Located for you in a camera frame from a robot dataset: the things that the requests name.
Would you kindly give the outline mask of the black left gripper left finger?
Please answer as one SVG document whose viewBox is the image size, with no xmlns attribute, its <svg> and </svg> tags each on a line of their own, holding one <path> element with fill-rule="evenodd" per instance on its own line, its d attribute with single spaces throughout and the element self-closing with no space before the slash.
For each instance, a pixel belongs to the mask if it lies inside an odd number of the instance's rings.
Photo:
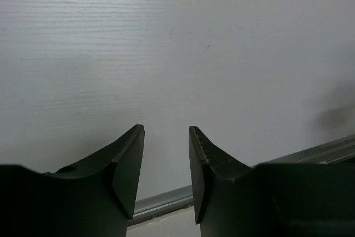
<svg viewBox="0 0 355 237">
<path fill-rule="evenodd" d="M 135 125 L 54 173 L 1 165 L 1 235 L 125 236 L 135 209 L 144 137 L 144 127 Z"/>
</svg>

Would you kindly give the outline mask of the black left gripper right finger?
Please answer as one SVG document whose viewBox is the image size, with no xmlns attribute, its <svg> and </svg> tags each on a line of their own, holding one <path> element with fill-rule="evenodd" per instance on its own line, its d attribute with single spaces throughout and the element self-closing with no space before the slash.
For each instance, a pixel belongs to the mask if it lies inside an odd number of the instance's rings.
<svg viewBox="0 0 355 237">
<path fill-rule="evenodd" d="M 354 235 L 354 161 L 250 167 L 196 126 L 189 159 L 202 236 Z"/>
</svg>

